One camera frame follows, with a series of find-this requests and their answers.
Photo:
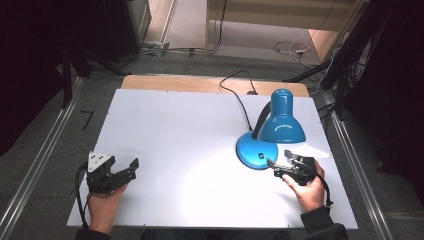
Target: white board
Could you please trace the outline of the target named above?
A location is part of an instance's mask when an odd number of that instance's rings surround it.
[[[240,98],[254,127],[270,97]],[[333,221],[356,229],[313,100],[295,97],[294,116],[306,144],[279,145],[277,164],[287,164],[284,149],[315,157],[326,171]],[[116,225],[302,228],[300,207],[285,183],[271,169],[252,170],[238,160],[235,145],[247,131],[232,94],[117,90],[94,152],[115,155],[114,172],[134,158],[140,167],[122,196]],[[80,191],[88,193],[85,181]],[[81,226],[76,203],[68,225]]]

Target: blue desk lamp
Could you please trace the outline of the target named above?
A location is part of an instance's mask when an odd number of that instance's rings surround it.
[[[306,141],[302,126],[293,117],[293,94],[284,88],[275,90],[253,131],[243,134],[236,144],[237,156],[253,169],[268,168],[267,159],[277,161],[277,143]]]

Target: lamp arm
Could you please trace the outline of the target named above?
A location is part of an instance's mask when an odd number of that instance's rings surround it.
[[[262,109],[261,114],[259,115],[258,122],[256,123],[255,129],[252,133],[253,139],[258,139],[259,130],[261,130],[262,125],[264,125],[265,120],[267,119],[269,113],[271,112],[271,101],[269,101],[265,107]]]

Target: black sleeve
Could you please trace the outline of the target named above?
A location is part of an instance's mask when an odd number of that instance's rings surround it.
[[[75,236],[75,240],[110,240],[110,236],[102,232],[80,229]]]
[[[333,223],[324,206],[300,215],[306,229],[307,240],[349,239],[345,227]]]

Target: hand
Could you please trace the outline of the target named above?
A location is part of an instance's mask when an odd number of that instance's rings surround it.
[[[324,170],[321,168],[319,163],[315,160],[315,166],[317,172],[324,178]],[[288,175],[283,175],[283,181],[294,191],[297,197],[297,201],[300,204],[303,212],[309,212],[319,207],[322,207],[324,204],[324,193],[325,189],[321,183],[321,180],[318,177],[315,177],[314,180],[306,185],[299,186],[293,178]]]
[[[88,210],[90,211],[90,230],[109,234],[115,223],[119,199],[128,184],[116,189],[110,194],[90,193],[88,195]]]

